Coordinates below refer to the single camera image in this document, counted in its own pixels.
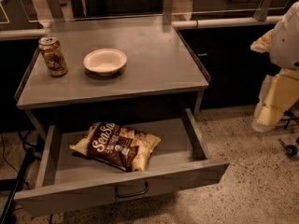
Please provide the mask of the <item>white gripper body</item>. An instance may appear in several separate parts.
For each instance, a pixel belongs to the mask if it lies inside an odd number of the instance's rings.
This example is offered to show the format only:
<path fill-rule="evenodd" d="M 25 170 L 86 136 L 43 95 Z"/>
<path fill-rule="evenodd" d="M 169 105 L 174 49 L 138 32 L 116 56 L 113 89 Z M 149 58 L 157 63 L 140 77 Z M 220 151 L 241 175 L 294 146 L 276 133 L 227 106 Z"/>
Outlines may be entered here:
<path fill-rule="evenodd" d="M 270 61 L 281 68 L 299 68 L 299 2 L 289 8 L 273 30 Z"/>

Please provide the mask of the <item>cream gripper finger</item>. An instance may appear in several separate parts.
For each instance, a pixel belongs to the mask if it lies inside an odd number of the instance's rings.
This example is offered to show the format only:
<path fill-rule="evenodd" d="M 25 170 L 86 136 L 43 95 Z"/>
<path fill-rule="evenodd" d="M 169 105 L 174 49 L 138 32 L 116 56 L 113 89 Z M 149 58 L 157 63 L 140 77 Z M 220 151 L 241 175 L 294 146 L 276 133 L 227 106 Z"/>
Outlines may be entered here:
<path fill-rule="evenodd" d="M 252 128 L 259 133 L 274 129 L 284 113 L 299 100 L 299 72 L 283 68 L 263 80 Z"/>
<path fill-rule="evenodd" d="M 259 52 L 259 53 L 265 53 L 270 50 L 271 46 L 271 37 L 273 34 L 273 29 L 266 32 L 264 35 L 262 35 L 260 38 L 258 38 L 256 41 L 254 41 L 250 45 L 250 49 Z"/>

